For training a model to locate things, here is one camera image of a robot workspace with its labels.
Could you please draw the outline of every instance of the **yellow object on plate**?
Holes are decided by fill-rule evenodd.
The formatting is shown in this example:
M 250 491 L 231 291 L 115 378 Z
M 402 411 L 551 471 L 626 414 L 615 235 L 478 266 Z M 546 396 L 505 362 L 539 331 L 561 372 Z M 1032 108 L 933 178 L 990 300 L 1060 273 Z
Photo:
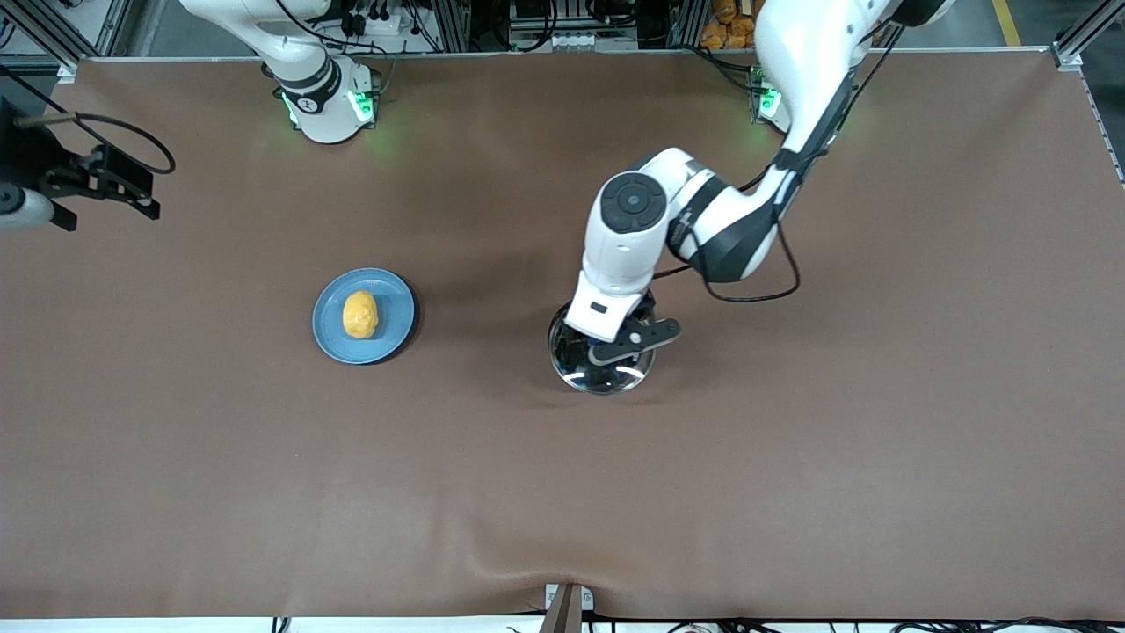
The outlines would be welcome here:
M 348 336 L 366 340 L 375 334 L 379 325 L 379 308 L 375 296 L 367 290 L 357 290 L 344 301 L 344 333 Z

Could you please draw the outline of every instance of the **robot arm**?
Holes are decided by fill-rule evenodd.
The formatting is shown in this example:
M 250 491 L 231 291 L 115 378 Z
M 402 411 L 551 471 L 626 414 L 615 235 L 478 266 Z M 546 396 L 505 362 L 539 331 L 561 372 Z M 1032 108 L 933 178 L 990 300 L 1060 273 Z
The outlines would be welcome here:
M 583 268 L 565 318 L 567 326 L 593 340 L 592 362 L 651 350 L 678 333 L 624 346 L 619 336 L 646 296 L 665 243 L 708 281 L 737 281 L 757 269 L 777 235 L 777 223 L 835 138 L 852 94 L 853 60 L 862 60 L 855 53 L 891 2 L 765 3 L 755 44 L 791 124 L 752 193 L 744 195 L 676 148 L 644 160 L 605 183 L 586 226 Z M 933 15 L 944 11 L 950 0 L 907 2 L 933 4 Z M 600 358 L 606 346 L 616 346 L 621 353 Z
M 375 121 L 378 98 L 371 70 L 330 55 L 316 37 L 295 28 L 278 0 L 180 0 L 258 53 L 281 84 L 294 125 L 317 143 L 339 143 Z M 325 13 L 331 0 L 286 0 L 294 18 Z

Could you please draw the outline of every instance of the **blue plate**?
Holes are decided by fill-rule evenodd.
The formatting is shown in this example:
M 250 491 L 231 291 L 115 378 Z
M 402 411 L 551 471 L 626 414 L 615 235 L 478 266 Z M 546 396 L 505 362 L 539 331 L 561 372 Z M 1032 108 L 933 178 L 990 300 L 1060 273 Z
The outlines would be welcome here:
M 344 301 L 357 290 L 375 296 L 379 325 L 371 338 L 344 333 Z M 313 308 L 313 336 L 325 354 L 349 365 L 364 365 L 390 356 L 411 336 L 414 293 L 398 274 L 382 268 L 357 268 L 335 278 Z

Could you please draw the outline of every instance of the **brown tabletop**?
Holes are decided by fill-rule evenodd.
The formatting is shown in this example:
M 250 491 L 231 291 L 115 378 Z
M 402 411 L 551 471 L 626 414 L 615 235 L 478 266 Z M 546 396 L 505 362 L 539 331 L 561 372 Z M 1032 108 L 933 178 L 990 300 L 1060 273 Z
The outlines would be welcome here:
M 1125 618 L 1125 195 L 1047 55 L 893 55 L 786 223 L 802 289 L 657 281 L 684 334 L 611 399 L 546 350 L 590 204 L 673 145 L 756 173 L 745 96 L 681 55 L 411 60 L 320 146 L 270 89 L 56 91 L 180 169 L 159 221 L 0 236 L 0 616 L 503 613 L 569 579 L 619 616 Z M 362 265 L 423 322 L 352 368 L 309 320 Z M 789 281 L 775 252 L 731 291 Z

